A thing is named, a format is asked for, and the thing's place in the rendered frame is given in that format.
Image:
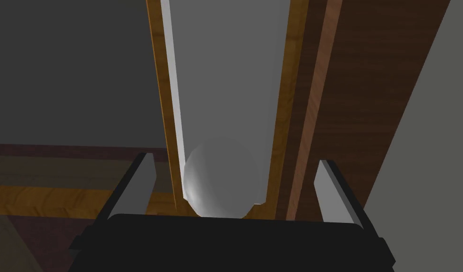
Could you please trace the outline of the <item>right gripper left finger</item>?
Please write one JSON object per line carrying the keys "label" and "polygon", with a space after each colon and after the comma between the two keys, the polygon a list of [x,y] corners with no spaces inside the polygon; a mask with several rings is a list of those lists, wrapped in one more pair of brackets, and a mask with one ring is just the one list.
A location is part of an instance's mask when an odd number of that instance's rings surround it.
{"label": "right gripper left finger", "polygon": [[115,214],[145,214],[156,181],[154,156],[139,153],[96,220],[105,221]]}

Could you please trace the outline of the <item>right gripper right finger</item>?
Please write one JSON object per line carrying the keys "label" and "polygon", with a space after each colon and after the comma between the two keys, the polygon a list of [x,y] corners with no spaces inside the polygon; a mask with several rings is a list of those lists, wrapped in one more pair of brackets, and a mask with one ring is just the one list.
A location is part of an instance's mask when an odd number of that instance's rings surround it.
{"label": "right gripper right finger", "polygon": [[363,208],[334,161],[319,160],[314,187],[323,221],[369,228]]}

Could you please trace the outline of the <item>grey ball door knob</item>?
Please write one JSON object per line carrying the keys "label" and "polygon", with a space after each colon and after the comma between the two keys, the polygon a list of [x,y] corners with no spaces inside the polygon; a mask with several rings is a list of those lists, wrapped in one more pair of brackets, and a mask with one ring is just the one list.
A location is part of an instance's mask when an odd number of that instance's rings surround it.
{"label": "grey ball door knob", "polygon": [[190,153],[183,185],[186,199],[198,216],[240,219],[255,204],[259,172],[243,144],[212,138]]}

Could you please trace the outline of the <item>grey door leaf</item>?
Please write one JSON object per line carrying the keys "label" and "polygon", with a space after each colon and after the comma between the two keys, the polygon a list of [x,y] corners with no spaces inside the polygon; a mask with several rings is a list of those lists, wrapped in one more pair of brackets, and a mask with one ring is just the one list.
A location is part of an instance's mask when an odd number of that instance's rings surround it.
{"label": "grey door leaf", "polygon": [[266,201],[291,0],[160,0],[179,169],[201,142],[239,141]]}

